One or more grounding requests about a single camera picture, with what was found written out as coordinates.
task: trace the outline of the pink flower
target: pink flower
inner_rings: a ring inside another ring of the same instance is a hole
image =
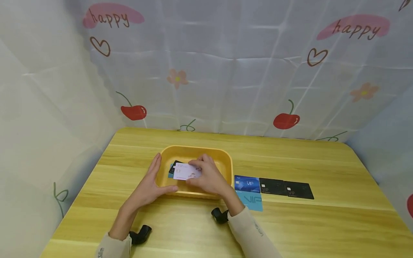
[[[170,84],[174,84],[175,88],[178,89],[180,84],[187,85],[186,72],[180,70],[176,73],[175,69],[169,70],[169,76],[166,78]]]
[[[370,86],[370,83],[364,83],[359,90],[353,90],[350,92],[351,96],[354,96],[353,102],[357,102],[361,99],[371,99],[379,90],[379,86]]]

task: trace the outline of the black card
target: black card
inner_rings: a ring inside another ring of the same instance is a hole
[[[287,189],[288,196],[314,200],[309,184],[290,181],[284,181],[284,184]]]
[[[263,194],[288,195],[283,180],[260,178],[259,184]]]
[[[173,173],[175,172],[175,165],[177,164],[177,163],[183,163],[183,162],[180,162],[180,161],[178,161],[178,160],[175,160],[175,162],[173,163],[173,165],[171,166],[171,168],[169,169],[169,172],[168,172],[168,177],[169,178],[173,178]]]

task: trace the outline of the left hand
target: left hand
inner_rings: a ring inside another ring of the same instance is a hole
[[[158,174],[159,167],[161,166],[161,160],[161,155],[159,153],[156,154],[146,175],[131,196],[126,200],[124,205],[137,210],[142,206],[152,203],[161,195],[178,191],[178,186],[176,185],[168,185],[164,187],[158,187],[156,185],[155,178]]]

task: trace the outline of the wooden table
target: wooden table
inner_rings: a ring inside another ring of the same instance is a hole
[[[284,258],[413,257],[413,236],[353,150],[343,143],[123,128],[106,148],[41,257],[92,257],[119,207],[157,152],[169,145],[226,150],[235,175],[307,182],[315,200],[262,194],[253,211]],[[132,257],[243,257],[228,225],[211,216],[221,200],[164,196],[132,229],[153,228]]]

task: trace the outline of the wall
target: wall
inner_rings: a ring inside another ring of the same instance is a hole
[[[413,86],[347,144],[413,232]]]
[[[343,142],[413,81],[402,0],[113,2],[71,11],[128,126]]]
[[[65,2],[2,1],[0,23],[0,257],[39,257],[124,124]]]

